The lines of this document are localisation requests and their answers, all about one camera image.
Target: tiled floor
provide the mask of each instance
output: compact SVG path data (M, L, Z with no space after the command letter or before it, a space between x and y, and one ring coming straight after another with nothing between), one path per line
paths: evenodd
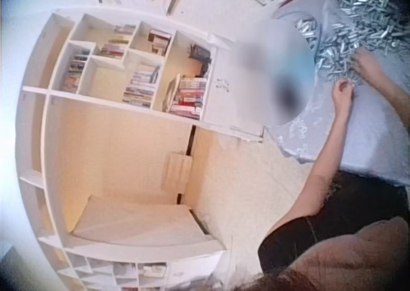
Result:
M226 287L259 274L258 246L290 208L311 168L284 158L269 136L243 142L200 129L184 197L227 249L216 275Z

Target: cabinet handle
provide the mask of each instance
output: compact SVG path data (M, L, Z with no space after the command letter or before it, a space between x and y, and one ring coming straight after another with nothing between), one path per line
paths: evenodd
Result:
M217 78L215 87L225 89L226 92L230 92L229 83L226 79Z

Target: cabinet door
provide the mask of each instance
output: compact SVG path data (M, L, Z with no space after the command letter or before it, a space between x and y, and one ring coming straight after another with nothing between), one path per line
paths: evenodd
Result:
M211 124L210 129L232 131L233 136L243 135L245 139L258 139L262 136L263 127L239 116L236 99L229 81L229 51L218 49L214 59L209 94L203 121Z
M213 273L218 265L221 254L172 262L167 285L175 286L188 281L206 278Z

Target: lace tablecloth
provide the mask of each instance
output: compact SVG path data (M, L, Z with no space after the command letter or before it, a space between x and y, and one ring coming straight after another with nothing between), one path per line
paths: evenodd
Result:
M323 4L324 0L296 0L274 16L303 10L322 21ZM385 73L410 93L406 75L408 65L393 55L377 57ZM294 156L300 162L317 158L334 118L331 90L330 82L317 78L306 109L294 121L268 129L284 155ZM409 135L389 102L366 83L355 89L341 168L378 176L399 185L410 185Z

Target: metal parts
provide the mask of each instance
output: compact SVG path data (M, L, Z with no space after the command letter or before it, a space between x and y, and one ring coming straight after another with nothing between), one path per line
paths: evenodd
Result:
M332 25L333 34L322 40L316 59L319 69L327 69L329 79L359 81L350 67L350 57L361 46L381 50L385 56L393 52L409 61L410 17L399 12L400 0L336 1L338 22Z
M315 18L308 17L300 19L296 22L295 27L300 33L305 37L307 40L309 47L314 49L318 42L318 23L316 22Z

